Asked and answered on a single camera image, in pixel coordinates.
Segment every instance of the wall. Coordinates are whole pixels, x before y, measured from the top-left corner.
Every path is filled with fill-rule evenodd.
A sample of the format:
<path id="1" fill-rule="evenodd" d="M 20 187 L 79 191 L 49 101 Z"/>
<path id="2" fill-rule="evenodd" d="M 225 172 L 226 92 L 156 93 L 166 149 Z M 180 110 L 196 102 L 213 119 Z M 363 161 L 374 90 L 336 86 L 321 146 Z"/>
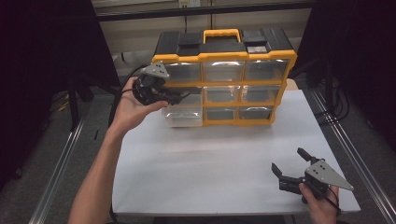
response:
<path id="1" fill-rule="evenodd" d="M 244 4 L 259 4 L 263 2 L 275 1 L 250 0 L 243 2 Z M 241 1 L 213 0 L 212 4 L 214 6 L 231 6 L 241 4 Z M 209 5 L 210 0 L 202 0 L 202 7 Z M 169 1 L 116 7 L 98 7 L 95 10 L 97 13 L 111 13 L 177 7 L 178 1 Z M 297 50 L 300 45 L 301 37 L 304 34 L 309 13 L 310 9 L 291 9 L 219 14 L 213 15 L 212 17 L 210 17 L 210 15 L 189 16 L 187 17 L 187 32 L 199 32 L 210 29 L 211 21 L 213 29 L 259 29 L 268 26 L 281 26 L 285 30 L 286 35 L 290 38 L 291 44 Z M 184 32 L 185 20 L 183 17 L 171 17 L 134 21 L 105 21 L 101 22 L 101 26 L 105 34 L 106 42 L 110 52 L 120 53 L 139 50 L 154 50 L 160 33 L 165 31 Z"/>

